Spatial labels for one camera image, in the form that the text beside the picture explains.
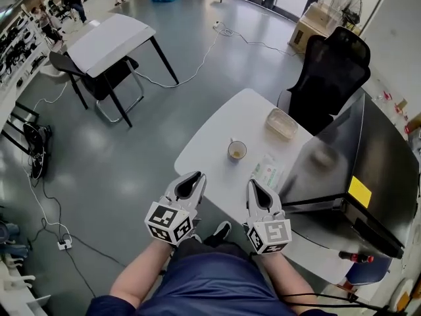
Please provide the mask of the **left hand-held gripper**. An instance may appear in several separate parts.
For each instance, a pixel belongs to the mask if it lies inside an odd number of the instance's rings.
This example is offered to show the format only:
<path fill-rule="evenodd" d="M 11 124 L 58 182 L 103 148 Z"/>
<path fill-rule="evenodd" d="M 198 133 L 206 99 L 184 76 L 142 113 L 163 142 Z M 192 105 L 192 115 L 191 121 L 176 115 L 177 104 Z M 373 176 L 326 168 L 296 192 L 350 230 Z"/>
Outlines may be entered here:
<path fill-rule="evenodd" d="M 207 178 L 200 171 L 179 176 L 167 187 L 158 202 L 154 201 L 145 217 L 152 237 L 178 245 L 197 226 L 197 206 L 203 197 Z"/>

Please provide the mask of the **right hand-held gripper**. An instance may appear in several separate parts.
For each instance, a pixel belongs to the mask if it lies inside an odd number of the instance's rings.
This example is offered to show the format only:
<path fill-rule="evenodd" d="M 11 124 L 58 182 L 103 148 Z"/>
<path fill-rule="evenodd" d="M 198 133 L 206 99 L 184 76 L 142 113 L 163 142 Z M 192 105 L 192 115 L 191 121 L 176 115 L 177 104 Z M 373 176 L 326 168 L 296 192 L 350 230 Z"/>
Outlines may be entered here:
<path fill-rule="evenodd" d="M 279 195 L 255 179 L 247 183 L 246 236 L 256 254 L 276 253 L 292 241 L 291 222 L 285 217 Z"/>

